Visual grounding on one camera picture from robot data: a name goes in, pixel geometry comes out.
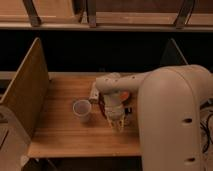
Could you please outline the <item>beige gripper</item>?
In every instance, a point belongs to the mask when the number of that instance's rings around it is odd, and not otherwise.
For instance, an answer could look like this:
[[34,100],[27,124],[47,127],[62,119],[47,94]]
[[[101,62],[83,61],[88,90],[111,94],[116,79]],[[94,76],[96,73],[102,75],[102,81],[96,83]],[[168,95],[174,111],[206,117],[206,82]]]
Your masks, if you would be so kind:
[[120,120],[125,116],[125,109],[122,103],[105,106],[105,115],[107,116],[107,121],[111,128],[114,128],[112,120],[119,120],[117,123],[117,130],[119,132],[124,130],[124,120]]

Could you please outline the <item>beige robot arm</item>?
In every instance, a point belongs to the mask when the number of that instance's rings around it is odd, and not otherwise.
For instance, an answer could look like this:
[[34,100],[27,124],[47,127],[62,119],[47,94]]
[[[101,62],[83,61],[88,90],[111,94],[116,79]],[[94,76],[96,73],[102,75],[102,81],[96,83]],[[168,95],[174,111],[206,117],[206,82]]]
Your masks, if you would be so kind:
[[213,97],[213,74],[200,65],[167,66],[120,78],[98,77],[105,112],[122,116],[121,91],[138,93],[143,171],[203,171],[200,106]]

